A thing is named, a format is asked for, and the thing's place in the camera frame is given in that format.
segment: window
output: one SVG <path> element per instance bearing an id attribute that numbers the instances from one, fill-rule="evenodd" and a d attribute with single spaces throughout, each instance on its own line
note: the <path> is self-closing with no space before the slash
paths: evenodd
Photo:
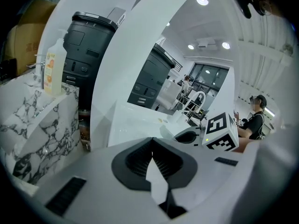
<path id="1" fill-rule="evenodd" d="M 195 91 L 203 91 L 211 97 L 216 97 L 227 73 L 228 70 L 224 68 L 195 64 L 189 76 Z"/>

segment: chair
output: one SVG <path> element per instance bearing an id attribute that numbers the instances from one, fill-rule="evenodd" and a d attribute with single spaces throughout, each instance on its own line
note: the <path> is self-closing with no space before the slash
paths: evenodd
<path id="1" fill-rule="evenodd" d="M 178 84 L 170 80 L 165 80 L 157 96 L 156 102 L 162 107 L 164 107 L 165 109 L 169 110 L 173 107 L 173 103 L 176 101 L 176 98 L 178 94 L 181 92 L 181 90 L 182 87 L 179 86 Z"/>

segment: cardboard box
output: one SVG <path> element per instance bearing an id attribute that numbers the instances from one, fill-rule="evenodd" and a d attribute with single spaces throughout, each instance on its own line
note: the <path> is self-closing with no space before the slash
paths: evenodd
<path id="1" fill-rule="evenodd" d="M 33 0 L 20 21 L 7 36 L 5 60 L 16 58 L 17 76 L 34 64 L 40 39 L 56 4 L 46 0 Z"/>

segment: man's arm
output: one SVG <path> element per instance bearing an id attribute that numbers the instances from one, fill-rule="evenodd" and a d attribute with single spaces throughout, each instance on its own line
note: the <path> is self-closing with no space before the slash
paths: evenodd
<path id="1" fill-rule="evenodd" d="M 249 139 L 249 137 L 252 135 L 252 131 L 249 128 L 241 129 L 237 127 L 237 129 L 238 129 L 238 135 L 240 135 L 242 138 Z"/>

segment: white ceiling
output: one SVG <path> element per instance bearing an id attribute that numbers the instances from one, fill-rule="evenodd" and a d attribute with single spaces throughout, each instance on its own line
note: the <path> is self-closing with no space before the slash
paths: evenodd
<path id="1" fill-rule="evenodd" d="M 268 107 L 278 110 L 271 98 L 271 87 L 279 79 L 292 57 L 283 54 L 285 43 L 294 47 L 297 42 L 290 23 L 276 16 L 260 16 L 250 5 L 251 19 L 246 19 L 233 0 L 208 0 L 202 6 L 196 0 L 187 0 L 163 31 L 187 59 L 233 66 L 236 75 L 237 96 L 249 102 L 251 95 L 263 94 Z M 213 38 L 216 50 L 202 50 L 198 40 Z M 230 50 L 222 47 L 231 45 Z M 191 44 L 194 50 L 188 49 Z"/>

